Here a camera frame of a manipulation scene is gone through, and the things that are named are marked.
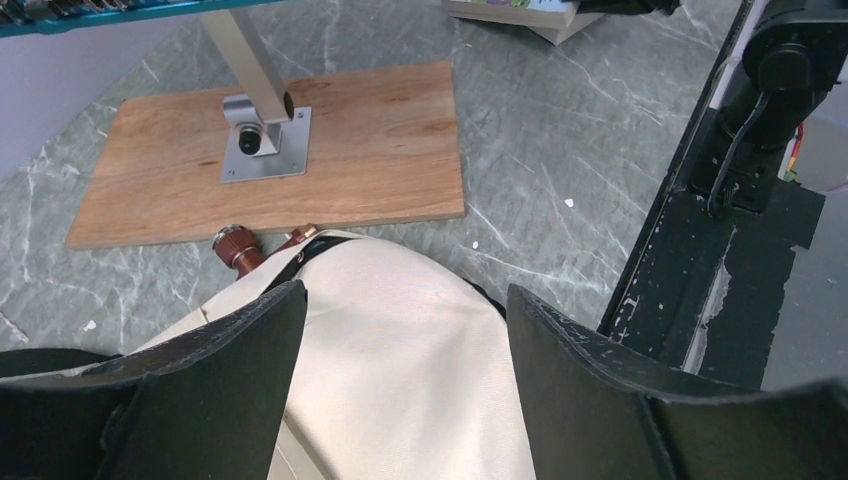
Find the treehouse paperback book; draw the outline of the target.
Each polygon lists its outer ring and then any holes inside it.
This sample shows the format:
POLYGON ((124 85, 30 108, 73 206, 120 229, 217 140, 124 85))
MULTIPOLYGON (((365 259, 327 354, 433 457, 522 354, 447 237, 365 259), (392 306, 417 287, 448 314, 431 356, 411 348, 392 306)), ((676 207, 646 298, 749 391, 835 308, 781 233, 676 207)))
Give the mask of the treehouse paperback book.
POLYGON ((499 24, 563 29, 578 12, 579 1, 442 0, 451 16, 499 24))

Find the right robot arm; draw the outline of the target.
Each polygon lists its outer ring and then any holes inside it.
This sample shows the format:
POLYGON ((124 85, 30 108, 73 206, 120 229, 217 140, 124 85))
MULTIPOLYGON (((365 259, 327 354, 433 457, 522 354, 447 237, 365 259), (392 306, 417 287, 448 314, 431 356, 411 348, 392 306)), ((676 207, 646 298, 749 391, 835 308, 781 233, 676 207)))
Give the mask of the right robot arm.
POLYGON ((783 152, 838 83, 846 58, 846 2, 766 2, 689 180, 710 217, 765 209, 783 152))

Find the blue orange paperback book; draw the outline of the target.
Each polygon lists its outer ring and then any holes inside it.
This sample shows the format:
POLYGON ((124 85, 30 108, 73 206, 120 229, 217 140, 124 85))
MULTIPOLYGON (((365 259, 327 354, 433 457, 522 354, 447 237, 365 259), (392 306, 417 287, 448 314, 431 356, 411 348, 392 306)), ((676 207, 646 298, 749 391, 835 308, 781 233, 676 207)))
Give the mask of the blue orange paperback book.
POLYGON ((554 46, 559 46, 565 40, 576 35, 584 28, 604 17, 603 13, 584 13, 576 15, 569 25, 562 29, 530 27, 530 30, 547 40, 554 46))

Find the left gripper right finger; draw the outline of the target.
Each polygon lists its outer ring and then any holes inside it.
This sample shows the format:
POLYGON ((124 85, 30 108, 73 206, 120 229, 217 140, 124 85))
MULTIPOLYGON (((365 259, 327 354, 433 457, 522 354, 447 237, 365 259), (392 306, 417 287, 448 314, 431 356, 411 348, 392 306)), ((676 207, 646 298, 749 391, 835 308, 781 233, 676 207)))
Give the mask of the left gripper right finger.
POLYGON ((523 287, 506 324, 540 479, 843 479, 847 383, 758 391, 672 368, 523 287))

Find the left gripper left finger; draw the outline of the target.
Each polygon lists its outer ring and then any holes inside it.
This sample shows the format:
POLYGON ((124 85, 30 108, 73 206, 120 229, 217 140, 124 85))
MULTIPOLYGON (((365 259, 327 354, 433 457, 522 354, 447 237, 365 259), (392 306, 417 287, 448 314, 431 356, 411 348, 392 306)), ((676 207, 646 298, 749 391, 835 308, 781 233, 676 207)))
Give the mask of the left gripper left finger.
POLYGON ((265 478, 306 310, 291 281, 141 352, 3 382, 2 477, 265 478))

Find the cream canvas backpack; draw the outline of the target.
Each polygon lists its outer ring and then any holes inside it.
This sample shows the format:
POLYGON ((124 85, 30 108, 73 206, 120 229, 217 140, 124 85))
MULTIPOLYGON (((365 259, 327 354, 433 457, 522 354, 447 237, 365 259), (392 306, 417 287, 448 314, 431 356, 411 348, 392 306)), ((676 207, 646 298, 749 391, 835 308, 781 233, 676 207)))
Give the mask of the cream canvas backpack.
MULTIPOLYGON (((459 276, 389 241, 319 234, 127 355, 291 281, 307 291, 305 325, 263 479, 534 477, 503 314, 459 276)), ((127 355, 8 352, 1 385, 127 355)))

